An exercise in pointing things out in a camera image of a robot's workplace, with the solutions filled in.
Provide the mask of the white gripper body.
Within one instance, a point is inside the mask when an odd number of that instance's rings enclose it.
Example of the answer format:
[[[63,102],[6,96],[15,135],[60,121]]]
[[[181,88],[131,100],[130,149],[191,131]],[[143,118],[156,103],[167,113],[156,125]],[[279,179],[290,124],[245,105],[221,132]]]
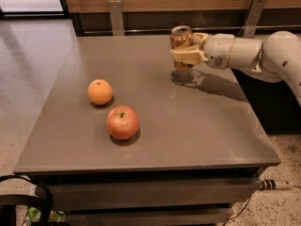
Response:
[[[204,45],[207,65],[214,69],[225,70],[229,66],[230,50],[235,37],[229,34],[211,36]]]

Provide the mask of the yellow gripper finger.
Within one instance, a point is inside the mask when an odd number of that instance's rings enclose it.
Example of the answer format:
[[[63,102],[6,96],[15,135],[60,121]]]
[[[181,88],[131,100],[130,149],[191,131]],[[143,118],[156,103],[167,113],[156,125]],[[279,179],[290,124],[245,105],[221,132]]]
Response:
[[[210,35],[207,33],[194,33],[193,42],[199,46],[203,46],[205,42],[210,38]]]
[[[170,51],[174,61],[182,62],[185,64],[199,65],[202,62],[208,62],[209,58],[206,57],[205,52],[200,50],[197,45],[185,47],[182,49],[172,49]]]

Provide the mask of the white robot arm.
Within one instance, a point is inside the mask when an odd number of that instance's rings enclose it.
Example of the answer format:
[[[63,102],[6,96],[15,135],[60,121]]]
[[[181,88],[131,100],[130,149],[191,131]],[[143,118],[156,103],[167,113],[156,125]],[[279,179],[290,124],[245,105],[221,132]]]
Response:
[[[214,69],[238,70],[265,82],[284,81],[301,105],[301,40],[291,32],[278,31],[264,41],[194,33],[193,44],[172,49],[171,56],[191,66],[205,63]]]

